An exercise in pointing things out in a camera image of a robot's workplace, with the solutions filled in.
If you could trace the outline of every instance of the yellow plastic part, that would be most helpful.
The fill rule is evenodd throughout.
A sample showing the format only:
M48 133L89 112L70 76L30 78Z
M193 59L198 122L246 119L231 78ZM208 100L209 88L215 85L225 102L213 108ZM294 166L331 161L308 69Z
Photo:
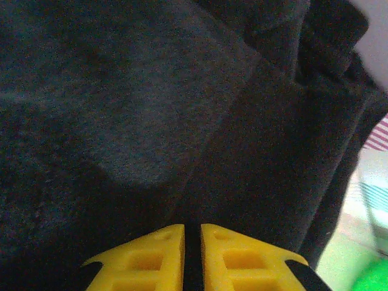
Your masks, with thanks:
M213 224L201 241L205 291L306 291L285 264L302 256Z
M90 258L103 267L87 291L182 291L184 225L175 224Z

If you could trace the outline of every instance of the dark cloth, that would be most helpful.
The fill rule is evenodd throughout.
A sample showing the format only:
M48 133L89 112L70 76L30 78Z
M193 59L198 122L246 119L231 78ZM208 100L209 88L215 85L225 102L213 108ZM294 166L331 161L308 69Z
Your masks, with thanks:
M0 3L2 290L215 223L314 267L388 97L346 1Z

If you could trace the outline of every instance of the green plastic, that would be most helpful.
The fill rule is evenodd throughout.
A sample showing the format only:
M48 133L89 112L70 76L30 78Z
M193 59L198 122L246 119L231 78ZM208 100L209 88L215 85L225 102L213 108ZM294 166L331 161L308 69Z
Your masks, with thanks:
M373 263L356 280L352 291L387 291L388 259Z

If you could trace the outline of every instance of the dark gray fabric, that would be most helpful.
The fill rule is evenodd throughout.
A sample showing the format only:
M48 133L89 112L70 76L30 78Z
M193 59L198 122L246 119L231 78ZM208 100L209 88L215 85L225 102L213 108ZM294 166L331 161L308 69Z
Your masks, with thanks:
M314 265L388 104L354 39L338 49L317 29L330 15L312 24L308 8L1 2L1 289L56 290L90 256L175 222L192 236L216 223ZM349 63L315 62L330 55ZM187 290L201 288L192 236Z

